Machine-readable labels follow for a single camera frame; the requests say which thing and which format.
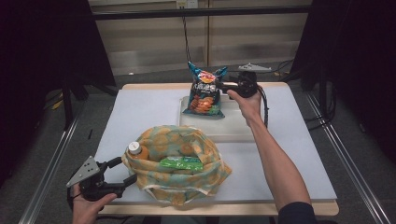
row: green snack packet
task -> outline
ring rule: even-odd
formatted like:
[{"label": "green snack packet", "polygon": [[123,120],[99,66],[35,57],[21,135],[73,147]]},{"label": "green snack packet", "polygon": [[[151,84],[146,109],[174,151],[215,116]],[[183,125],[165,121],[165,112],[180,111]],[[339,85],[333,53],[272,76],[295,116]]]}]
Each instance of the green snack packet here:
[{"label": "green snack packet", "polygon": [[204,169],[201,161],[194,157],[167,157],[160,161],[160,165],[179,170],[201,171]]}]

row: yellow patterned fabric bag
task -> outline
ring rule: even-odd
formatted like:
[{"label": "yellow patterned fabric bag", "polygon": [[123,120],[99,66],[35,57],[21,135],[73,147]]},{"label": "yellow patterned fabric bag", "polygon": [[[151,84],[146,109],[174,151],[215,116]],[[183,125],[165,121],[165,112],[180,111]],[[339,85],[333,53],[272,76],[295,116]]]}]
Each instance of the yellow patterned fabric bag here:
[{"label": "yellow patterned fabric bag", "polygon": [[[200,130],[175,125],[150,128],[136,139],[149,151],[148,160],[132,159],[125,152],[122,162],[137,174],[137,186],[163,203],[182,205],[196,198],[213,196],[231,173],[214,142]],[[199,158],[203,170],[163,167],[168,157]]]}]

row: white bottle cap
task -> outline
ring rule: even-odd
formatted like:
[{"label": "white bottle cap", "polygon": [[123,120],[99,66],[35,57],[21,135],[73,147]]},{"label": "white bottle cap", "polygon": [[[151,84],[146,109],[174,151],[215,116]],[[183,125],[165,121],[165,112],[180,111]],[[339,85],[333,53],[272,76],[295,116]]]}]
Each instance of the white bottle cap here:
[{"label": "white bottle cap", "polygon": [[131,144],[129,144],[128,149],[134,155],[137,155],[142,151],[142,148],[140,147],[140,144],[138,142],[132,142]]}]

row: dark blue sleeve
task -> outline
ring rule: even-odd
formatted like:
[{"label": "dark blue sleeve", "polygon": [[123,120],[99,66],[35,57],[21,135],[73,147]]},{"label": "dark blue sleeve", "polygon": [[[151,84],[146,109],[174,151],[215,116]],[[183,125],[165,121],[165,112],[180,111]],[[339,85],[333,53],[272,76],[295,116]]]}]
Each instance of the dark blue sleeve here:
[{"label": "dark blue sleeve", "polygon": [[316,224],[314,208],[309,203],[289,203],[279,211],[279,224]]}]

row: orange juice bottle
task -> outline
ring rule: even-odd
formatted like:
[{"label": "orange juice bottle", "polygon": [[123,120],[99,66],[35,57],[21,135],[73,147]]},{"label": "orange juice bottle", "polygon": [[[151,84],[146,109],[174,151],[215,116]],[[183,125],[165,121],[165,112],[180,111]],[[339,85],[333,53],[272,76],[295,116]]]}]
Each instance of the orange juice bottle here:
[{"label": "orange juice bottle", "polygon": [[129,156],[133,159],[147,160],[149,158],[149,150],[140,146],[138,142],[132,142],[127,149]]}]

